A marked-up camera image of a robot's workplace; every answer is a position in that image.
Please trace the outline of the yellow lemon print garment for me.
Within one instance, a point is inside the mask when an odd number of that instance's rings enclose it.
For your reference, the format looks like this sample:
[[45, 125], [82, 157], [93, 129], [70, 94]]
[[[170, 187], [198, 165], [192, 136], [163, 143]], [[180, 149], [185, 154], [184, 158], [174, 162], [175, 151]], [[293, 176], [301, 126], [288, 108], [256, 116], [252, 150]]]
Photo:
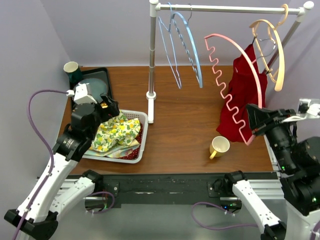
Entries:
[[141, 130], [138, 118], [129, 119], [122, 112], [99, 125], [89, 150], [106, 154], [116, 147], [133, 147]]

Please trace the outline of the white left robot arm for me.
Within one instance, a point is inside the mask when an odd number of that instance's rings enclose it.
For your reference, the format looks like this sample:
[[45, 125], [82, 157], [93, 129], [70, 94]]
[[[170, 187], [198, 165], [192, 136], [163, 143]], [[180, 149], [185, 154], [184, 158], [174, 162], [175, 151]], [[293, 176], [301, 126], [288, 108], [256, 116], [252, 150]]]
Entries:
[[103, 194], [102, 175], [88, 170], [58, 195], [70, 172], [90, 148], [99, 126], [120, 113], [117, 101], [106, 94], [101, 94], [101, 98], [101, 103], [89, 99], [75, 106], [70, 123], [49, 149], [49, 162], [34, 188], [17, 209], [6, 212], [4, 219], [16, 227], [13, 239], [48, 240], [62, 217], [83, 198]]

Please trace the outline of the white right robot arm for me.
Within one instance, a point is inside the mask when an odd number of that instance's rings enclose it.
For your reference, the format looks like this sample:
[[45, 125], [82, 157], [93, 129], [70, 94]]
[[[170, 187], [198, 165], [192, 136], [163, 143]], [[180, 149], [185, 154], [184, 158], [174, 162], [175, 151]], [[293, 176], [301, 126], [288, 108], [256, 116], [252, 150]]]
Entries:
[[247, 104], [249, 126], [266, 136], [279, 171], [287, 222], [276, 217], [251, 189], [242, 171], [227, 173], [213, 190], [236, 196], [254, 218], [262, 240], [318, 240], [320, 238], [320, 138], [297, 140], [297, 122], [320, 117], [318, 99], [300, 99], [298, 111], [269, 110]]

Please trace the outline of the pink plastic hanger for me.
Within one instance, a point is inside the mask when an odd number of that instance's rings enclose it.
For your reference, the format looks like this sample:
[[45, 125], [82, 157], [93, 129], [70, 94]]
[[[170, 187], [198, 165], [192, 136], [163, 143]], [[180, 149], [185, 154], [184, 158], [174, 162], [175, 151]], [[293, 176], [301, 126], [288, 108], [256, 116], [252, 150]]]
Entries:
[[[223, 81], [221, 79], [223, 72], [216, 68], [217, 64], [219, 63], [219, 59], [214, 56], [215, 47], [209, 44], [209, 39], [213, 38], [213, 37], [222, 38], [222, 39], [228, 41], [229, 43], [231, 43], [235, 48], [237, 48], [240, 51], [240, 53], [241, 53], [240, 56], [244, 56], [247, 63], [249, 64], [249, 67], [250, 67], [252, 74], [255, 78], [255, 83], [256, 83], [256, 88], [257, 88], [257, 96], [258, 96], [257, 106], [261, 107], [261, 108], [266, 107], [266, 90], [267, 90], [267, 84], [268, 84], [267, 76], [264, 73], [260, 73], [257, 62], [253, 63], [253, 61], [258, 56], [255, 53], [255, 49], [254, 49], [254, 46], [252, 43], [249, 44], [245, 49], [243, 49], [234, 40], [232, 40], [231, 38], [229, 38], [225, 35], [219, 34], [219, 33], [212, 33], [212, 34], [204, 37], [205, 46], [206, 46], [207, 50], [210, 51], [209, 60], [213, 63], [212, 72], [216, 75], [215, 83], [220, 88], [219, 94], [222, 97], [222, 99], [224, 100], [223, 105], [226, 105], [227, 109], [230, 112], [233, 112], [232, 119], [233, 119], [234, 123], [236, 123], [237, 125], [239, 125], [239, 124], [241, 125], [238, 129], [238, 131], [240, 132], [246, 126], [246, 122], [243, 119], [237, 121], [235, 119], [235, 116], [239, 113], [238, 107], [234, 106], [233, 108], [231, 108], [229, 106], [229, 103], [232, 101], [233, 97], [231, 94], [228, 93], [229, 83], [226, 83], [225, 81]], [[255, 138], [255, 136], [252, 134], [252, 136], [249, 138], [249, 140], [243, 139], [242, 142], [245, 143], [246, 145], [250, 145], [254, 138]]]

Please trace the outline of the pastel floral skirt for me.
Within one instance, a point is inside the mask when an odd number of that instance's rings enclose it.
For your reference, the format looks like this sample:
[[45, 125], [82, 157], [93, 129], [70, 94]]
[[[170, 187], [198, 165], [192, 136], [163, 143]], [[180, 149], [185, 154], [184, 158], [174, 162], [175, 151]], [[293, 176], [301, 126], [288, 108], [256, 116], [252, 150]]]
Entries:
[[86, 151], [86, 155], [94, 156], [94, 157], [106, 157], [106, 158], [123, 158], [140, 147], [140, 143], [134, 139], [130, 144], [119, 144], [117, 141], [115, 144], [111, 142], [106, 143], [94, 143], [89, 150]]

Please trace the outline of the red polka dot skirt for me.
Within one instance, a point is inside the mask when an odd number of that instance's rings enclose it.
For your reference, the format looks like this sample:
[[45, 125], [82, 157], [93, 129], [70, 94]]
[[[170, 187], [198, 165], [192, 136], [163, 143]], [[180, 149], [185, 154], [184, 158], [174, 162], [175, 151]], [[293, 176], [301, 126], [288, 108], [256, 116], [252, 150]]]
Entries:
[[140, 131], [139, 131], [137, 137], [135, 138], [135, 140], [137, 140], [139, 145], [136, 145], [135, 149], [132, 148], [129, 151], [129, 154], [127, 156], [121, 157], [121, 159], [133, 161], [138, 157], [139, 151], [140, 151], [140, 148], [141, 148], [141, 143], [142, 143], [142, 134], [143, 134], [143, 124], [140, 123]]

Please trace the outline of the light blue plastic hanger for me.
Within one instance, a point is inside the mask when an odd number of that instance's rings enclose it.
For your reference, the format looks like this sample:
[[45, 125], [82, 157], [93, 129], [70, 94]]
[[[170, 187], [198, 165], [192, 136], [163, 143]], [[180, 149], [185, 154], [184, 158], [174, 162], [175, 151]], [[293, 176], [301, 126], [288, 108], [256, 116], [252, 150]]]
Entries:
[[[200, 59], [198, 55], [198, 50], [196, 46], [196, 42], [194, 40], [192, 31], [189, 26], [189, 21], [192, 17], [192, 13], [190, 14], [190, 17], [188, 20], [185, 19], [185, 17], [173, 10], [173, 5], [168, 2], [169, 9], [170, 9], [170, 23], [169, 23], [169, 32], [171, 33], [171, 25], [174, 26], [174, 29], [181, 41], [181, 44], [184, 48], [184, 51], [187, 55], [188, 61], [191, 65], [191, 68], [195, 74], [195, 78], [198, 82], [199, 87], [202, 89], [203, 88], [203, 76], [202, 76], [202, 70], [201, 70], [201, 65], [200, 65]], [[183, 26], [185, 27], [187, 37], [183, 36], [182, 31], [178, 27], [177, 19], [180, 19], [181, 22], [183, 23]]]

